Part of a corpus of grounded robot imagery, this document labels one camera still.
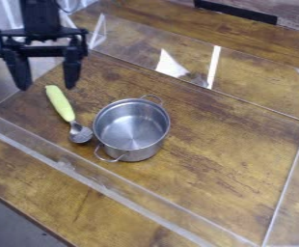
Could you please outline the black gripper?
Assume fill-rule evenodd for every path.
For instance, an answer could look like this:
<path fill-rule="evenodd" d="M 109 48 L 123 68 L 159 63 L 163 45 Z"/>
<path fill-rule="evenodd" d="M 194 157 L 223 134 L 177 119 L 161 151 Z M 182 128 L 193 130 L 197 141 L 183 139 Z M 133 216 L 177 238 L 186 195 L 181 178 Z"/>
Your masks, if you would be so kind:
<path fill-rule="evenodd" d="M 27 57 L 63 57 L 63 76 L 67 89 L 77 86 L 82 59 L 89 55 L 89 30 L 61 24 L 62 7 L 57 0 L 19 0 L 23 27 L 0 30 L 0 58 L 5 59 L 17 86 L 26 91 L 33 84 Z M 33 46 L 35 41 L 70 38 L 67 46 Z"/>

